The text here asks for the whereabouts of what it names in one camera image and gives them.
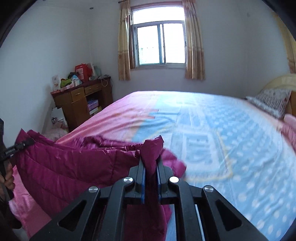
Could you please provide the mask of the person left hand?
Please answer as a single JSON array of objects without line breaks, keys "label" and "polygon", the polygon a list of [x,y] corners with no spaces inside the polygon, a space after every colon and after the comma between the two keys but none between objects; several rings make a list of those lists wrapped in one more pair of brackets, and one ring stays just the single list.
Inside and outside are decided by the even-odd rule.
[{"label": "person left hand", "polygon": [[14,176],[13,176],[13,166],[10,161],[5,162],[6,175],[5,177],[1,176],[1,200],[6,201],[6,191],[13,191],[15,188]]}]

